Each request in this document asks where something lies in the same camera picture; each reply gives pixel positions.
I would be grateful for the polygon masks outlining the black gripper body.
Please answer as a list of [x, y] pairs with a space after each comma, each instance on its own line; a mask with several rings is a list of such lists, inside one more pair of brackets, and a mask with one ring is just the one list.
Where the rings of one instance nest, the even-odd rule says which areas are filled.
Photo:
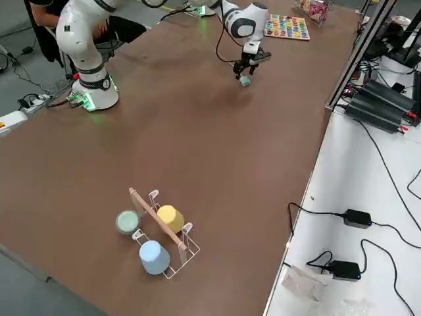
[[241, 53], [241, 60], [240, 60], [240, 65], [241, 66], [254, 66], [260, 63], [260, 60], [262, 59], [261, 57], [261, 53], [262, 53], [262, 49], [258, 49], [256, 54], [252, 54], [252, 53], [246, 53], [246, 52], [242, 52]]

